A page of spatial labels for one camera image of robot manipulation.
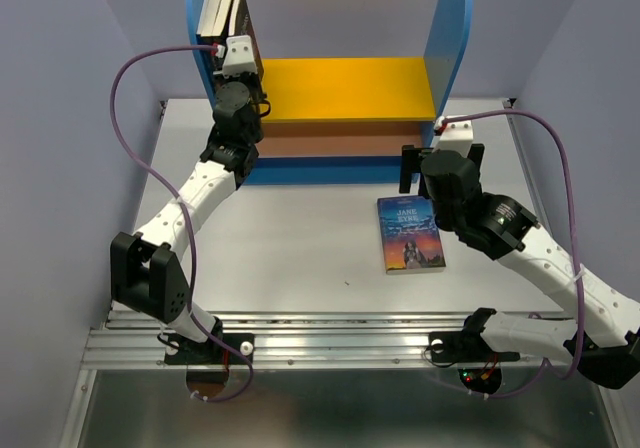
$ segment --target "table top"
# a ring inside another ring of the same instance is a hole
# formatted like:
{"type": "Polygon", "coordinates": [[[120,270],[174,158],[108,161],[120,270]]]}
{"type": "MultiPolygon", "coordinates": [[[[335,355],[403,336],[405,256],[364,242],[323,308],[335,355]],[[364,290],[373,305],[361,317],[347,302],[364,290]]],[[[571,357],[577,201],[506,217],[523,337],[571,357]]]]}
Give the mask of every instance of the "table top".
{"type": "MultiPolygon", "coordinates": [[[[453,99],[445,113],[501,109],[499,99],[453,99]]],[[[205,146],[212,117],[207,100],[170,100],[152,166],[177,186],[205,146]]],[[[509,195],[529,209],[529,195],[505,117],[474,122],[485,143],[485,191],[509,195]]],[[[209,311],[295,313],[559,311],[533,285],[441,233],[447,268],[389,276],[384,271],[376,209],[396,184],[243,186],[197,235],[195,301],[209,311]]],[[[149,178],[136,226],[170,195],[149,178]]],[[[182,260],[190,271],[190,256],[182,260]]],[[[116,304],[115,309],[126,309],[116,304]]]]}

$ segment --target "yellow panel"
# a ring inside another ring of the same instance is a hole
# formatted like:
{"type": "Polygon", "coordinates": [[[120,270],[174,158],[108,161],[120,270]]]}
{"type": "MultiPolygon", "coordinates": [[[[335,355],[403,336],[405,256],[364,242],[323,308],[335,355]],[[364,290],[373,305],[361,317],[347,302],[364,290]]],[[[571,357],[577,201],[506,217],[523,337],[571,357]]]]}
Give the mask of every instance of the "yellow panel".
{"type": "Polygon", "coordinates": [[[264,60],[262,86],[266,123],[435,119],[420,57],[264,60]]]}

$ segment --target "wall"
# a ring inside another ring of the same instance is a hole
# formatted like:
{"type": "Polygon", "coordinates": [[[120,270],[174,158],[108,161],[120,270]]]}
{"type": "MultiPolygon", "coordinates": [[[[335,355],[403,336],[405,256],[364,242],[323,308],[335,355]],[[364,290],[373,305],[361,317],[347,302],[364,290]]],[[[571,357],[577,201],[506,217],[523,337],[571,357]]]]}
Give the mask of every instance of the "wall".
{"type": "MultiPolygon", "coordinates": [[[[0,0],[0,29],[0,445],[57,446],[142,188],[108,116],[133,52],[104,0],[0,0]]],[[[139,69],[124,85],[121,122],[149,154],[157,101],[139,69]]]]}
{"type": "MultiPolygon", "coordinates": [[[[107,0],[137,52],[187,42],[184,0],[107,0]]],[[[422,56],[437,0],[249,0],[267,58],[422,56]]],[[[474,0],[454,95],[514,96],[573,0],[474,0]]],[[[163,98],[204,97],[194,63],[145,65],[163,98]]]]}
{"type": "MultiPolygon", "coordinates": [[[[517,106],[545,117],[566,144],[585,265],[616,289],[640,299],[637,13],[636,0],[576,0],[517,106]]],[[[553,233],[568,246],[566,199],[555,148],[538,127],[519,126],[553,233]]],[[[622,393],[637,420],[640,380],[622,393]]]]}

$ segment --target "sunset sky on book cover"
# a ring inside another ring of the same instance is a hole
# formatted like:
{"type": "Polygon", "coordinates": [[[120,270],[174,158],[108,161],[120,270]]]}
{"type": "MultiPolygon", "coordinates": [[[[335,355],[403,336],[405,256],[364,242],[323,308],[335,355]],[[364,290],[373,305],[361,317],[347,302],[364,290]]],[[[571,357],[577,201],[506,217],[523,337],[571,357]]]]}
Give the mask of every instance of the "sunset sky on book cover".
{"type": "Polygon", "coordinates": [[[415,242],[423,260],[421,268],[444,267],[444,253],[431,202],[421,196],[378,200],[378,216],[387,271],[407,270],[405,247],[415,242]]]}

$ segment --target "purple cable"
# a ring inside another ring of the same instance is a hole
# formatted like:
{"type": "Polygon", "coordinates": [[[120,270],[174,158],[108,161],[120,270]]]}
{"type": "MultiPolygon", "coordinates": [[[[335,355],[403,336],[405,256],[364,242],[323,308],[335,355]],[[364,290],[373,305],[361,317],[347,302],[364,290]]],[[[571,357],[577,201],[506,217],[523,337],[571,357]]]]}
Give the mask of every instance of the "purple cable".
{"type": "MultiPolygon", "coordinates": [[[[444,124],[448,125],[450,123],[479,120],[481,118],[489,118],[489,117],[500,116],[500,115],[507,115],[507,116],[518,115],[518,116],[524,116],[526,118],[530,118],[534,121],[537,121],[549,132],[549,134],[553,138],[553,141],[556,143],[558,152],[560,153],[560,160],[562,162],[562,172],[564,174],[564,181],[565,181],[566,194],[567,194],[567,208],[569,212],[569,236],[571,239],[571,254],[572,254],[571,260],[572,260],[573,272],[574,274],[580,273],[581,265],[580,265],[580,257],[578,252],[578,236],[576,233],[576,219],[575,219],[576,217],[575,217],[575,208],[574,208],[574,202],[573,202],[573,189],[571,186],[571,175],[569,173],[569,162],[567,160],[567,152],[565,151],[564,145],[562,144],[562,141],[560,140],[560,136],[558,135],[556,130],[554,130],[549,123],[547,123],[538,115],[535,115],[533,113],[530,113],[524,110],[494,110],[494,111],[487,111],[484,113],[476,113],[474,115],[463,115],[463,116],[452,116],[452,117],[445,116],[444,124]]],[[[567,372],[562,375],[558,375],[559,378],[562,380],[566,380],[571,376],[573,376],[573,374],[578,369],[578,364],[580,363],[580,359],[582,356],[582,348],[584,345],[584,319],[585,319],[584,284],[582,282],[582,278],[578,278],[576,280],[576,294],[578,298],[578,309],[577,309],[578,327],[576,332],[576,352],[567,372]]],[[[524,393],[540,379],[540,377],[548,367],[552,367],[552,365],[551,365],[551,362],[545,358],[543,359],[542,364],[540,365],[540,368],[536,372],[535,376],[531,380],[529,380],[527,384],[509,393],[491,395],[490,398],[510,398],[512,396],[517,396],[521,393],[524,393]]]]}
{"type": "MultiPolygon", "coordinates": [[[[127,152],[127,155],[129,155],[129,158],[135,161],[138,164],[138,166],[142,167],[142,169],[144,169],[147,173],[153,176],[160,183],[162,183],[164,187],[167,190],[169,190],[171,195],[173,195],[173,197],[176,198],[177,200],[181,199],[180,193],[178,192],[178,190],[174,188],[174,186],[171,183],[169,183],[169,181],[165,177],[163,177],[160,173],[158,173],[156,170],[151,168],[151,166],[149,166],[147,163],[145,163],[142,160],[142,158],[140,158],[140,156],[138,156],[138,154],[131,149],[131,147],[127,144],[126,140],[124,139],[124,136],[122,136],[122,131],[120,130],[120,126],[118,125],[118,121],[116,119],[116,92],[118,90],[118,85],[120,84],[120,80],[122,79],[122,76],[129,69],[129,67],[134,63],[137,63],[138,61],[143,60],[144,58],[148,58],[154,55],[159,55],[161,53],[172,53],[174,51],[210,51],[212,52],[212,51],[215,51],[215,49],[216,49],[215,47],[210,45],[185,45],[185,46],[170,46],[168,48],[159,48],[157,50],[151,50],[151,51],[141,53],[137,56],[134,56],[129,61],[127,61],[124,65],[122,65],[122,68],[120,68],[120,70],[116,74],[116,77],[113,80],[113,84],[111,85],[111,94],[109,95],[109,114],[111,115],[111,125],[113,126],[113,131],[115,132],[116,137],[118,138],[118,141],[120,142],[124,150],[127,152]]],[[[195,232],[193,230],[193,223],[191,222],[191,216],[189,215],[189,210],[187,209],[186,205],[183,202],[180,202],[179,205],[180,205],[180,210],[182,211],[182,216],[184,216],[184,224],[187,231],[187,237],[189,238],[189,248],[191,250],[191,279],[189,280],[189,295],[187,296],[187,310],[189,312],[189,316],[191,317],[191,320],[193,321],[193,323],[198,327],[198,329],[202,331],[202,333],[207,335],[207,338],[209,338],[212,342],[214,342],[220,348],[227,350],[229,353],[240,358],[242,362],[245,363],[249,368],[249,377],[247,381],[244,383],[244,385],[242,385],[238,389],[238,391],[228,396],[223,396],[220,398],[206,398],[199,395],[197,392],[192,393],[192,395],[198,398],[199,400],[205,401],[207,403],[219,403],[222,401],[228,401],[228,400],[231,400],[232,398],[235,398],[241,395],[249,387],[249,385],[251,384],[251,381],[253,380],[253,366],[251,364],[251,361],[249,361],[249,359],[246,356],[244,356],[235,348],[232,348],[231,346],[227,345],[224,341],[216,338],[211,333],[209,333],[209,331],[202,325],[202,323],[200,323],[200,321],[198,321],[196,316],[193,314],[193,294],[195,292],[196,269],[198,265],[197,256],[196,256],[196,239],[195,239],[195,232]]]]}

